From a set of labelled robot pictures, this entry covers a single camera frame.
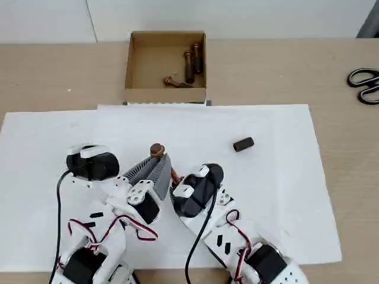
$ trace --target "red wire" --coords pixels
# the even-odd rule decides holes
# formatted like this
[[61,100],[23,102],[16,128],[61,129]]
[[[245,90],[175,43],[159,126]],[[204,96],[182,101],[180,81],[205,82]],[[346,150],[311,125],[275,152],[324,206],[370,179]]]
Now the red wire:
[[241,268],[242,268],[243,261],[245,260],[245,257],[248,256],[248,255],[250,255],[250,253],[251,253],[251,251],[252,251],[252,243],[251,243],[249,237],[248,237],[243,231],[241,231],[240,228],[238,228],[236,225],[234,225],[234,223],[232,223],[231,221],[229,221],[228,216],[229,216],[231,213],[233,213],[233,212],[236,212],[236,213],[237,213],[236,220],[239,219],[239,215],[240,215],[240,214],[239,214],[239,211],[238,211],[237,209],[233,209],[233,210],[230,210],[230,211],[226,214],[226,217],[225,217],[225,218],[226,218],[226,222],[227,222],[229,225],[235,227],[235,228],[238,230],[238,233],[242,235],[242,237],[246,240],[246,242],[247,242],[247,244],[248,244],[248,246],[245,247],[245,248],[243,249],[242,253],[240,254],[240,257],[239,257],[239,260],[238,260],[237,269],[236,269],[235,282],[242,283],[242,280],[241,280],[241,279],[242,279],[243,276],[240,275],[240,273],[241,273]]
[[240,215],[240,214],[239,214],[239,211],[238,211],[237,209],[233,209],[233,210],[230,210],[230,211],[226,214],[226,217],[225,217],[225,218],[226,218],[226,222],[227,222],[229,225],[235,227],[235,228],[238,230],[238,232],[242,235],[242,237],[246,240],[246,242],[248,243],[248,247],[249,247],[249,251],[248,251],[247,255],[249,255],[249,254],[251,253],[251,251],[252,251],[252,244],[251,244],[251,241],[250,241],[249,237],[248,237],[243,231],[241,231],[240,228],[238,228],[236,225],[234,225],[234,223],[232,223],[231,221],[229,221],[229,219],[227,218],[227,217],[229,216],[229,214],[230,214],[230,213],[233,213],[233,212],[237,212],[236,220],[239,219],[239,215]]
[[176,171],[173,168],[171,168],[171,177],[172,177],[174,184],[179,185],[181,178],[178,176],[178,174],[176,173]]
[[158,234],[153,231],[152,229],[150,229],[149,227],[139,223],[138,221],[134,220],[133,218],[127,216],[127,215],[119,215],[117,216],[116,218],[114,218],[114,220],[112,221],[112,223],[110,224],[110,226],[108,227],[108,230],[105,232],[105,234],[102,236],[101,238],[101,241],[97,242],[97,239],[96,239],[96,236],[95,234],[92,232],[92,230],[90,228],[87,228],[83,223],[81,223],[80,221],[76,220],[76,219],[70,219],[69,222],[68,222],[68,229],[69,229],[69,232],[70,232],[70,235],[72,234],[72,229],[71,229],[71,225],[70,225],[70,222],[74,222],[76,224],[78,224],[79,226],[81,226],[82,228],[86,229],[87,232],[90,233],[91,237],[92,237],[92,242],[93,243],[102,243],[109,235],[111,229],[113,228],[113,226],[116,224],[116,222],[122,218],[127,218],[130,222],[132,222],[135,226],[139,227],[139,228],[142,228],[144,229],[145,231],[151,233],[152,235],[155,236],[155,238],[144,238],[144,237],[140,237],[139,236],[139,231],[138,229],[136,229],[136,233],[137,233],[137,238],[141,241],[156,241],[156,239],[158,238]]
[[61,268],[62,270],[66,268],[66,266],[63,265],[63,264],[60,262],[60,257],[58,258],[58,266],[59,266],[59,268]]
[[77,223],[80,227],[84,228],[85,230],[87,230],[87,232],[90,233],[91,237],[92,237],[92,242],[93,243],[97,243],[97,240],[96,240],[96,237],[95,237],[95,234],[94,232],[92,232],[92,230],[88,227],[86,227],[85,224],[83,224],[82,222],[76,220],[76,219],[70,219],[69,222],[67,223],[67,226],[69,228],[69,232],[70,232],[70,235],[72,235],[72,230],[71,230],[71,225],[70,225],[70,222],[74,222],[74,223]]
[[140,241],[156,241],[156,238],[143,238],[143,237],[140,237],[137,229],[136,229],[136,234],[137,234],[137,238]]

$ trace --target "copper bolt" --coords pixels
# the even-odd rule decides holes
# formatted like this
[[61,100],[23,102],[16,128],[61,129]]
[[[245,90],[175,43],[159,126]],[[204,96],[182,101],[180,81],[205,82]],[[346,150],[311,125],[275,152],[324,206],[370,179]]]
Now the copper bolt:
[[200,55],[200,45],[195,43],[192,47],[194,50],[194,71],[195,74],[201,74],[203,72],[203,63]]
[[187,84],[187,83],[184,83],[184,82],[177,82],[177,81],[174,81],[172,80],[171,76],[167,76],[163,79],[163,83],[166,85],[166,86],[174,86],[176,88],[193,88],[191,85]]
[[165,146],[155,143],[150,147],[150,156],[154,158],[161,158],[165,154]]
[[193,82],[195,82],[194,68],[191,60],[192,52],[190,50],[186,50],[183,56],[185,58],[185,81],[189,84],[192,84]]
[[177,81],[172,80],[171,76],[167,76],[166,78],[164,78],[163,83],[166,86],[174,86],[174,87],[177,87],[177,88],[180,85],[180,83],[178,83]]

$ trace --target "white wall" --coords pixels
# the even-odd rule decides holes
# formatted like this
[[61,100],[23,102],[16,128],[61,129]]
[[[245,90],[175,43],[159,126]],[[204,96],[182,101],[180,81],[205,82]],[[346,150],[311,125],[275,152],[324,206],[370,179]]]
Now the white wall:
[[95,42],[85,0],[0,0],[0,43]]
[[[354,38],[375,0],[88,0],[99,41],[133,30],[208,38]],[[85,0],[0,0],[1,42],[94,42]]]

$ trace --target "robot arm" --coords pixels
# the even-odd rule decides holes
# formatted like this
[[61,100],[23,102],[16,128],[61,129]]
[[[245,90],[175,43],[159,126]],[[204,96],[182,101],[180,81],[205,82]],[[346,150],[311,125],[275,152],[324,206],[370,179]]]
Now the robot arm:
[[84,206],[80,216],[69,220],[69,245],[50,283],[137,284],[133,269],[124,261],[126,230],[134,230],[140,241],[158,237],[148,225],[157,219],[171,180],[171,161],[164,147],[154,144],[150,157],[123,175],[118,175],[118,161],[104,146],[73,147],[66,163],[73,182],[98,187],[108,197]]
[[[182,222],[199,235],[212,210],[200,239],[235,282],[307,284],[305,274],[293,260],[259,235],[251,221],[240,218],[237,202],[222,188],[222,180],[219,165],[205,164],[171,190],[175,212]],[[216,202],[212,206],[215,193]]]

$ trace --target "brown cylinder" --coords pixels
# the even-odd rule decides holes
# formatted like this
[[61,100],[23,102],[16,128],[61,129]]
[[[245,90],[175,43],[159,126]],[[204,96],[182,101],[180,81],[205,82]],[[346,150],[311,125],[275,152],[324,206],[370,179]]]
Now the brown cylinder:
[[185,75],[185,81],[189,84],[192,84],[195,82],[195,73],[194,73],[194,67],[192,65],[192,52],[189,50],[184,52],[184,59],[185,59],[185,69],[184,69],[184,75]]
[[200,45],[195,43],[193,46],[194,50],[194,72],[195,74],[202,74],[203,72],[203,61],[200,55]]

